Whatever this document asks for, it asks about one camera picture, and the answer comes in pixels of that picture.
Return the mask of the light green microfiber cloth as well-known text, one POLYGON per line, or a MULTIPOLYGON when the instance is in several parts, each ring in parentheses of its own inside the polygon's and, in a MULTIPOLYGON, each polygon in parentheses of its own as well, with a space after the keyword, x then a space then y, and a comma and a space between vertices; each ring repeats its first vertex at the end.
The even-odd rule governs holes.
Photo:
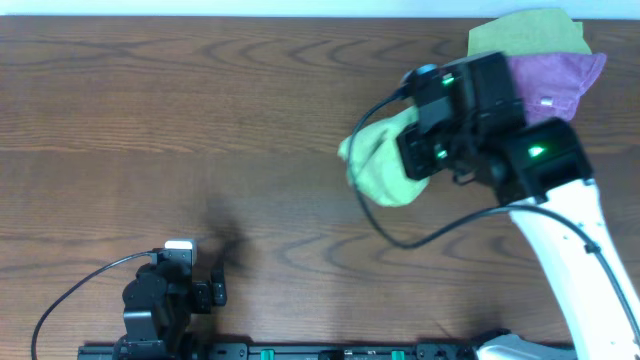
POLYGON ((359 191, 383 207, 402 207, 413 202, 430 178, 412 180, 405 172, 397 136, 417 122, 415 107, 364 127, 356 136, 351 166, 359 191))

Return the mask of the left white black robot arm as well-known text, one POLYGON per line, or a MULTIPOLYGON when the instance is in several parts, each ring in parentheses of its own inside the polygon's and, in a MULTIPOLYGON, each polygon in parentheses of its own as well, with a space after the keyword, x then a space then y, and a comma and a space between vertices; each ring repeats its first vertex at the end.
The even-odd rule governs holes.
POLYGON ((186 263, 145 265, 122 298, 126 334, 113 346, 113 360, 206 359, 206 346, 187 328, 192 315, 226 304, 224 265, 216 264, 206 281, 195 281, 186 263))

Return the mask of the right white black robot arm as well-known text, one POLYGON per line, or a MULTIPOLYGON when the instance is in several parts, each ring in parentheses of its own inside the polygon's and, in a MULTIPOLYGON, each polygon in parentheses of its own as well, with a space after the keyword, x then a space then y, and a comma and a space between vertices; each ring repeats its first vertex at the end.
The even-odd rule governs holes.
POLYGON ((404 79, 417 120, 398 136, 406 175, 449 170, 490 188, 533 248, 581 359, 639 355, 639 298, 616 252, 593 169, 564 120, 531 124, 507 58, 485 53, 404 79))

